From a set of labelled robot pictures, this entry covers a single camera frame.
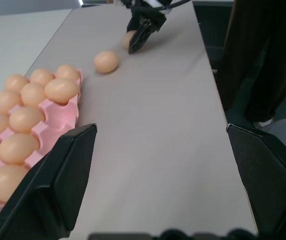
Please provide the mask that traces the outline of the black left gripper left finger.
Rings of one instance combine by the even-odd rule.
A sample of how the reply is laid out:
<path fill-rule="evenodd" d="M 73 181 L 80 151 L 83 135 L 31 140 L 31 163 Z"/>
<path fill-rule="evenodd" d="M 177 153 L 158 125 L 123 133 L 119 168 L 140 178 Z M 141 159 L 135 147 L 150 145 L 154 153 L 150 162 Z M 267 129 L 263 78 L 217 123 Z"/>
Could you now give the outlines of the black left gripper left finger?
<path fill-rule="evenodd" d="M 0 240 L 60 240 L 75 228 L 89 181 L 96 124 L 69 130 L 0 211 Z"/>

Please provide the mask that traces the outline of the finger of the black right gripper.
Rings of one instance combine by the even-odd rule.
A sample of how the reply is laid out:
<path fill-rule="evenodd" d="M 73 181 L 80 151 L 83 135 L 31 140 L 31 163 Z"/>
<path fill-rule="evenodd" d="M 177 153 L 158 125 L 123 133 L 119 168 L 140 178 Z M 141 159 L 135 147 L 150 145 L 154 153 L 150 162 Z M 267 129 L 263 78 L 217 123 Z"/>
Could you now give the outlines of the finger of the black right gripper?
<path fill-rule="evenodd" d="M 129 41 L 128 53 L 134 54 L 140 50 L 154 32 L 153 30 L 152 22 L 148 19 L 144 19 Z"/>

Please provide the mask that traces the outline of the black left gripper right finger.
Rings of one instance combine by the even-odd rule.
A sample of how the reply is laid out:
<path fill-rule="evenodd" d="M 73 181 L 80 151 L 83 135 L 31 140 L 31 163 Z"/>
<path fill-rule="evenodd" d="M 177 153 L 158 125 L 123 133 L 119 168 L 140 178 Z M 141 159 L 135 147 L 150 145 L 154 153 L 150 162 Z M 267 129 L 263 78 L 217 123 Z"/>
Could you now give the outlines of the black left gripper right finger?
<path fill-rule="evenodd" d="M 226 131 L 260 237 L 286 240 L 286 146 L 256 128 Z"/>

